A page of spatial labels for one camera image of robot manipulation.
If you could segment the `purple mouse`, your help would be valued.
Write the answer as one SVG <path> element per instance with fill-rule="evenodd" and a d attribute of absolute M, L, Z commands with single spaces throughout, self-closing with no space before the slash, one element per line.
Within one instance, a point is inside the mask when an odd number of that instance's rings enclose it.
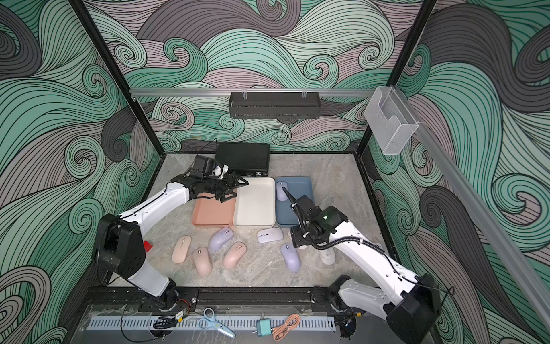
<path fill-rule="evenodd" d="M 209 240 L 209 249 L 212 252 L 219 251 L 226 243 L 233 238 L 233 231 L 229 227 L 224 227 L 217 231 Z"/>
<path fill-rule="evenodd" d="M 288 189 L 288 184 L 285 181 L 278 181 L 276 182 L 276 199 L 279 202 L 285 202 L 288 200 L 288 196 L 286 195 L 286 190 Z"/>
<path fill-rule="evenodd" d="M 286 268 L 290 272 L 298 273 L 302 264 L 294 245 L 291 243 L 285 243 L 280 247 L 280 252 L 284 258 Z"/>

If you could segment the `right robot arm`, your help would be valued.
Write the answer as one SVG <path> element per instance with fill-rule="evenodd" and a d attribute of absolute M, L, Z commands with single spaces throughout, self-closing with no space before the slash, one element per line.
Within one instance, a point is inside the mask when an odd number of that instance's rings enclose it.
<path fill-rule="evenodd" d="M 344 277 L 335 284 L 336 305 L 358 309 L 384 320 L 404 343 L 421 343 L 441 314 L 441 289 L 429 274 L 417 275 L 367 239 L 339 209 L 320 209 L 307 196 L 295 198 L 282 188 L 297 217 L 291 229 L 295 247 L 319 251 L 335 248 L 374 282 L 363 285 Z"/>

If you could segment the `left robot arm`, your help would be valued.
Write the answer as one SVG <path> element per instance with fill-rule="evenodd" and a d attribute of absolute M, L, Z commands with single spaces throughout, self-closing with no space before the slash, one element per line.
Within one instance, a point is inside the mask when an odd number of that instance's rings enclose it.
<path fill-rule="evenodd" d="M 174 177 L 163 190 L 133 209 L 119 215 L 106 214 L 100 219 L 93 249 L 96 266 L 141 289 L 159 311 L 171 311 L 178 302 L 176 284 L 147 261 L 144 236 L 179 206 L 203 194 L 227 202 L 237 197 L 236 189 L 248 184 L 234 172 L 223 176 L 195 173 Z"/>

